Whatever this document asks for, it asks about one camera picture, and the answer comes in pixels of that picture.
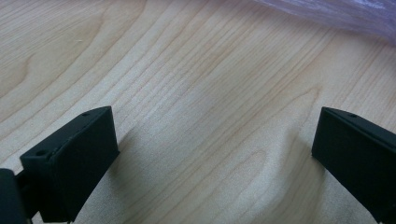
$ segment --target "light wood surface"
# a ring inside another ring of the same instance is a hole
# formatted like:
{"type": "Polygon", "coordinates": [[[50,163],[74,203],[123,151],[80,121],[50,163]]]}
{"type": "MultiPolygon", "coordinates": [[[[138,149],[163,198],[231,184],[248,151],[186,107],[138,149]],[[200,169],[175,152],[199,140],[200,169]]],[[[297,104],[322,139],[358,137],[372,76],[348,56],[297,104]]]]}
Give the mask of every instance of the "light wood surface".
{"type": "Polygon", "coordinates": [[[395,87],[384,40],[252,0],[0,2],[1,167],[113,106],[76,223],[375,223],[310,150],[324,105],[395,132],[395,87]]]}

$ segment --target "wooden table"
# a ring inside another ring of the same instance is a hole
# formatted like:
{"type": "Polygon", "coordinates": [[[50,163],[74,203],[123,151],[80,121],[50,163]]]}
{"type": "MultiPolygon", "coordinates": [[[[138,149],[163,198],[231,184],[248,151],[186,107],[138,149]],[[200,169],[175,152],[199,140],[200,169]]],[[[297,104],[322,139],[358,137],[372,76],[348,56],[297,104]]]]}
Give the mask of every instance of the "wooden table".
{"type": "MultiPolygon", "coordinates": [[[[322,106],[396,131],[396,48],[252,0],[2,1],[0,166],[112,105],[76,223],[375,223],[311,157],[322,106]]],[[[40,223],[40,216],[35,223],[40,223]]]]}

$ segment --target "black rectangular block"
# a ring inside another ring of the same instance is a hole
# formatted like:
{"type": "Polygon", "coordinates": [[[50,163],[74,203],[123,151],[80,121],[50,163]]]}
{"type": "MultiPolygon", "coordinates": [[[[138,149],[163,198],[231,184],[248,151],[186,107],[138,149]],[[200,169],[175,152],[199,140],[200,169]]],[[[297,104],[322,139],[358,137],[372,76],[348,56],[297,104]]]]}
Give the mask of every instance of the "black rectangular block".
{"type": "Polygon", "coordinates": [[[376,221],[396,220],[396,135],[354,114],[323,107],[312,156],[376,221]]]}
{"type": "Polygon", "coordinates": [[[43,220],[74,221],[118,155],[110,106],[79,115],[23,154],[24,171],[38,186],[43,220]]]}
{"type": "Polygon", "coordinates": [[[0,223],[27,224],[17,179],[8,169],[0,169],[0,223]]]}

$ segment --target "small hole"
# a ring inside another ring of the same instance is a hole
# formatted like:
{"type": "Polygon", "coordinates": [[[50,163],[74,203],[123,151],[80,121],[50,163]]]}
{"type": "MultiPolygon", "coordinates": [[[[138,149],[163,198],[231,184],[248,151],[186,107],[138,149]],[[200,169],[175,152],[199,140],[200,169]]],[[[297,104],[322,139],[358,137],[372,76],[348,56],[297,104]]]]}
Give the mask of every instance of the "small hole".
{"type": "Polygon", "coordinates": [[[36,153],[37,156],[44,156],[45,154],[47,154],[47,150],[39,150],[36,153]]]}

